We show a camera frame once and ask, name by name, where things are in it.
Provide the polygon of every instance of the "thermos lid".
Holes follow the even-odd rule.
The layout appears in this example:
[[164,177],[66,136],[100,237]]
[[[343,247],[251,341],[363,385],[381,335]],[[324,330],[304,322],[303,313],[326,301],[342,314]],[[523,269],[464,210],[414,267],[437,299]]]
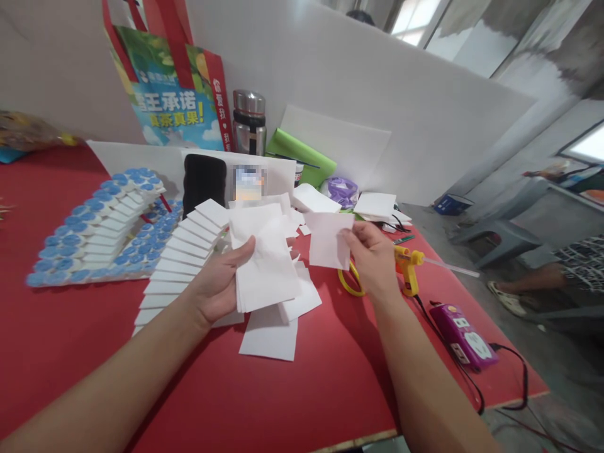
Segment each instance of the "thermos lid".
[[264,97],[249,90],[234,90],[233,104],[235,110],[252,115],[264,115]]

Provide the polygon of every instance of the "hand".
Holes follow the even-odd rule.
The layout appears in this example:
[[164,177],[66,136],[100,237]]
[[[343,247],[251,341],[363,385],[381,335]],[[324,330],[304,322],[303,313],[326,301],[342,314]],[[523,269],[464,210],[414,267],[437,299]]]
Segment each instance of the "hand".
[[394,245],[378,227],[356,221],[352,231],[340,232],[354,256],[361,285],[373,302],[399,294]]
[[[291,247],[294,241],[294,238],[288,238],[288,247]],[[238,249],[213,256],[182,292],[181,296],[194,305],[203,323],[212,325],[235,310],[235,271],[251,258],[255,246],[256,239],[251,236]],[[294,258],[299,252],[293,250],[290,254]]]

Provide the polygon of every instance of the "purple bag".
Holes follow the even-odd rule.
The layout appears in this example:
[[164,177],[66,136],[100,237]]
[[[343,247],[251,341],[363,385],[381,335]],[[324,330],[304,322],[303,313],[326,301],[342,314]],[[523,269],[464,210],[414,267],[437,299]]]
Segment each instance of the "purple bag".
[[321,193],[340,203],[343,209],[351,209],[359,199],[359,187],[350,179],[331,177],[323,181]]

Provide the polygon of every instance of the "green paper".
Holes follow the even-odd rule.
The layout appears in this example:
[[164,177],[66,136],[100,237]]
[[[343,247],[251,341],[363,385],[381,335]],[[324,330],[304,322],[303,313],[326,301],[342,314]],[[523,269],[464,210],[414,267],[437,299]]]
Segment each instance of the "green paper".
[[304,170],[302,170],[300,183],[307,182],[313,187],[320,187],[321,184],[323,184],[323,181],[335,172],[337,166],[334,161],[325,157],[319,151],[312,149],[310,146],[279,128],[275,131],[275,134],[272,136],[266,149],[268,151],[267,154],[269,155],[270,153],[281,154],[286,157],[291,157],[292,159],[301,160],[307,164],[321,167],[316,169],[305,165]]

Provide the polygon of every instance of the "gray stool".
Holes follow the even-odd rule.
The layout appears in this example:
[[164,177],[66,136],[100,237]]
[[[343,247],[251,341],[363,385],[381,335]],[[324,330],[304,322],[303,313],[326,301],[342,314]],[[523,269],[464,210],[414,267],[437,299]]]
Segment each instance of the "gray stool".
[[451,242],[460,244],[487,236],[490,233],[497,233],[501,238],[501,243],[474,263],[478,269],[507,261],[543,245],[533,233],[514,225],[509,220],[480,222],[452,238]]

